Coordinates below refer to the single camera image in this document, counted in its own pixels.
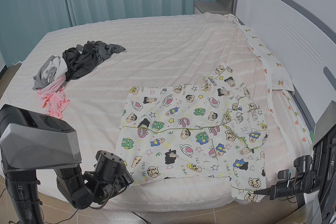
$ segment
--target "tiled floor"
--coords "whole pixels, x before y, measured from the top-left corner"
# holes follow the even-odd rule
[[[0,80],[0,96],[2,96],[19,67],[20,64],[11,66]],[[4,188],[4,178],[0,176],[0,193]],[[41,208],[46,222],[56,223],[69,218],[75,212],[75,209],[69,203],[56,198],[40,193],[40,200],[43,202]],[[267,198],[264,198],[260,203],[254,202],[248,205],[232,202],[229,205],[215,209],[165,213],[138,212],[137,214],[152,224],[272,224],[284,219],[296,209],[296,204],[290,204],[285,201],[281,202],[277,199],[269,201]],[[10,197],[5,191],[0,198],[0,224],[7,224],[9,220],[17,222],[18,217],[16,216]],[[93,210],[91,208],[78,211],[73,218],[62,223],[145,224],[144,221],[131,212],[114,212],[104,209]]]

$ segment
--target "nightstand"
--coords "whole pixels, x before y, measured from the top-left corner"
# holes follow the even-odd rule
[[[233,0],[195,1],[194,14],[209,12],[225,15],[227,13],[232,13],[232,1]]]

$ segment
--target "white headboard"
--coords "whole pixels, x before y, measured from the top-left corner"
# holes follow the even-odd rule
[[[258,33],[286,68],[296,101],[314,128],[336,101],[336,34],[292,0],[236,0],[233,14]]]

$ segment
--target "pink clothing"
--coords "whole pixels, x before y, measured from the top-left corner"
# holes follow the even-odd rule
[[[70,102],[70,100],[65,98],[65,88],[62,87],[65,79],[65,74],[62,74],[47,87],[37,90],[37,96],[42,100],[42,108],[46,108],[45,114],[63,118],[62,112]]]

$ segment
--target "mattress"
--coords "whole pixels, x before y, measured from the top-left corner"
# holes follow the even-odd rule
[[[115,151],[121,115],[132,86],[204,83],[202,75],[209,74],[221,62],[238,73],[251,98],[267,111],[270,136],[264,147],[268,186],[277,181],[279,170],[293,168],[293,158],[311,153],[302,140],[300,128],[307,127],[301,115],[294,115],[294,109],[289,110],[284,100],[289,93],[273,91],[267,102],[268,87],[261,61],[249,49],[237,24],[218,14],[105,21],[48,33],[22,63],[0,105],[7,103],[43,113],[32,90],[32,76],[50,55],[61,55],[87,40],[120,44],[126,51],[113,54],[90,74],[66,85],[70,103],[63,112],[63,120],[77,130],[83,171],[94,169],[98,150]],[[273,105],[277,125],[268,112]],[[299,126],[284,120],[295,119],[293,115],[299,119]],[[65,201],[57,189],[53,170],[39,170],[37,176],[40,192]],[[232,201],[229,178],[192,177],[128,188],[111,199],[105,209],[163,212],[215,208]]]

